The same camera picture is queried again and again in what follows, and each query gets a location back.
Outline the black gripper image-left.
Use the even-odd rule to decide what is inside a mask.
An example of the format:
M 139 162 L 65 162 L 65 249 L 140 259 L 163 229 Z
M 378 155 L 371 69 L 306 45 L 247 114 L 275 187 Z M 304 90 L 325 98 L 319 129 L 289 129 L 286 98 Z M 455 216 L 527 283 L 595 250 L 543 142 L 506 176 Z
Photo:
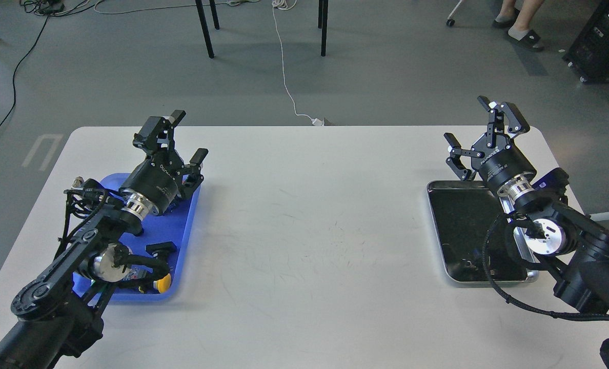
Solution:
M 136 217 L 163 215 L 175 199 L 189 199 L 204 180 L 202 164 L 208 149 L 197 149 L 188 164 L 175 151 L 174 131 L 187 113 L 175 110 L 168 117 L 151 116 L 133 136 L 133 146 L 146 157 L 119 192 L 126 201 L 126 212 Z

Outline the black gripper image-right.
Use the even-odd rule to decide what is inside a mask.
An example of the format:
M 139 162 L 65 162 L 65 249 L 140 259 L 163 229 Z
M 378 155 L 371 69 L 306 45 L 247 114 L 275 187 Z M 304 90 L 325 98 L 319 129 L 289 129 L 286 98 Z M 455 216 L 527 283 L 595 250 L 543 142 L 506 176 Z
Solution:
M 475 180 L 477 171 L 494 195 L 508 196 L 512 200 L 522 198 L 534 190 L 530 180 L 537 171 L 513 140 L 529 132 L 531 126 L 514 103 L 489 101 L 483 95 L 477 99 L 489 114 L 486 132 L 474 142 L 471 150 L 462 149 L 454 134 L 444 133 L 449 144 L 446 163 L 462 181 Z M 488 147 L 488 141 L 495 142 Z M 475 171 L 462 164 L 462 156 L 473 157 L 471 166 Z

